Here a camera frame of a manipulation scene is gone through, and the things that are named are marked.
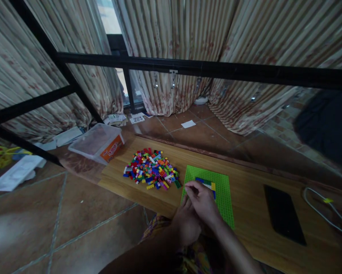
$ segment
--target green baseplate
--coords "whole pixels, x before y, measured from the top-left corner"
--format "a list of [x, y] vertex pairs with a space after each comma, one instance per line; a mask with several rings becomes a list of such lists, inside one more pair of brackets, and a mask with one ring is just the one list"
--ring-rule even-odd
[[[232, 229], [234, 229], [231, 189], [229, 186], [228, 176], [188, 165], [186, 168], [185, 183], [194, 181], [196, 177], [215, 183], [215, 202], [218, 206], [220, 215], [223, 217], [224, 221], [229, 224]], [[182, 198], [185, 194], [186, 191], [184, 184]]]

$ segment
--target floral curtain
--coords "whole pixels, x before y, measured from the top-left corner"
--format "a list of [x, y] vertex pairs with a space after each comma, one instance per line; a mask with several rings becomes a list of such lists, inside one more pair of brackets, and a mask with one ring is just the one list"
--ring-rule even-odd
[[[92, 0], [65, 4], [38, 0], [28, 1], [28, 5], [58, 50], [110, 54], [97, 5]], [[115, 69], [84, 65], [70, 68], [103, 118], [123, 112]], [[0, 109], [66, 85], [65, 78], [9, 1], [0, 1]], [[86, 127], [90, 121], [87, 108], [72, 94], [2, 126], [27, 140], [45, 141], [76, 125]]]
[[[342, 1], [113, 0], [130, 56], [342, 67]], [[231, 131], [247, 135], [304, 89], [133, 72], [147, 111], [186, 111], [199, 95]]]

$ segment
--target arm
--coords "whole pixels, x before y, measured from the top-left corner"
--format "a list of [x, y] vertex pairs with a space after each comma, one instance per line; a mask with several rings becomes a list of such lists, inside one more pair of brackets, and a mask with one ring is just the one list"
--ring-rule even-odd
[[262, 274], [256, 261], [224, 222], [214, 201], [213, 193], [199, 182], [185, 185], [186, 192], [200, 219], [210, 227], [238, 274]]
[[175, 265], [174, 256], [181, 247], [195, 242], [201, 233], [199, 219], [187, 196], [178, 208], [172, 224], [154, 238], [145, 240], [109, 263], [100, 274], [149, 273], [156, 269], [164, 271]]

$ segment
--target white cable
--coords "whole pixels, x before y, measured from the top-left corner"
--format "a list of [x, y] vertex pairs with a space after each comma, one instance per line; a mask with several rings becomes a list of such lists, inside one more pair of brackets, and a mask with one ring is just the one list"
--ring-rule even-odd
[[[319, 194], [318, 192], [316, 192], [314, 189], [311, 188], [305, 188], [304, 192], [303, 192], [303, 198], [304, 200], [308, 203], [308, 205], [310, 205], [310, 207], [312, 209], [314, 209], [319, 215], [321, 215], [330, 225], [334, 226], [335, 228], [337, 228], [339, 231], [342, 232], [342, 229], [340, 229], [339, 227], [337, 227], [336, 225], [332, 224], [331, 221], [329, 221], [322, 213], [320, 213], [314, 206], [311, 205], [311, 203], [308, 201], [307, 199], [307, 190], [313, 191], [315, 194], [319, 195], [323, 200], [325, 200], [326, 198], [323, 197], [321, 194]], [[332, 209], [334, 210], [334, 212], [337, 213], [337, 215], [342, 219], [342, 216], [340, 213], [338, 213], [338, 211], [335, 209], [335, 207], [332, 205], [332, 203], [328, 203]]]

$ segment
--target orange label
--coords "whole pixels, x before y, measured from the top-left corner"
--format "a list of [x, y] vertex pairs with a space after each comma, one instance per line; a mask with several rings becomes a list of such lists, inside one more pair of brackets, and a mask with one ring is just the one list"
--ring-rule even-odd
[[115, 153], [122, 147], [123, 143], [120, 138], [120, 135], [118, 135], [111, 144], [108, 145], [107, 148], [101, 153], [101, 157], [107, 161], [110, 162], [112, 158], [114, 158]]

